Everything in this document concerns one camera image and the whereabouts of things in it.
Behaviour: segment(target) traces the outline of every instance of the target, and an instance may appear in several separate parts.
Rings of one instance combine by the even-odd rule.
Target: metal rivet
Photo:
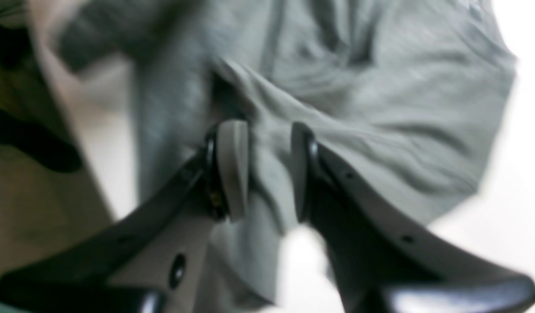
[[[171,266],[171,273],[169,274],[169,287],[175,289],[181,283],[186,271],[186,259],[184,255],[178,254],[174,258],[173,265]]]

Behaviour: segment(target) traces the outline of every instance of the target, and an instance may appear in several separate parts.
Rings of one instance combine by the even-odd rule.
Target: gray fabric
[[[478,190],[515,63],[478,0],[93,0],[60,47],[75,70],[114,49],[134,59],[142,198],[229,101],[214,74],[230,83],[251,124],[250,209],[212,245],[268,300],[279,236],[297,224],[293,121],[428,223]]]

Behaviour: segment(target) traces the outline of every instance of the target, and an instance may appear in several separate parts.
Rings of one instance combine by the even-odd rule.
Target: screw hole
[[[186,271],[186,259],[184,255],[178,254],[174,258],[173,265],[171,266],[171,273],[169,275],[169,286],[171,289],[176,289],[181,283],[182,278],[184,277],[184,272]]]
[[[415,243],[415,239],[409,235],[402,236],[401,240],[403,240],[403,242],[406,242],[406,243]]]

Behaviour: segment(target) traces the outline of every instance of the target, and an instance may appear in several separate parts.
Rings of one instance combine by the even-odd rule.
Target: gray plastic part
[[[107,285],[159,289],[166,296],[163,313],[192,313],[207,243],[215,225],[208,211],[207,198],[201,196],[201,190],[192,192],[195,194],[188,194],[178,216],[136,257],[114,273]],[[171,270],[179,255],[184,256],[186,266],[182,280],[173,288]],[[150,308],[144,312],[156,311]]]
[[[230,120],[217,130],[217,163],[232,222],[241,220],[248,201],[248,124]]]

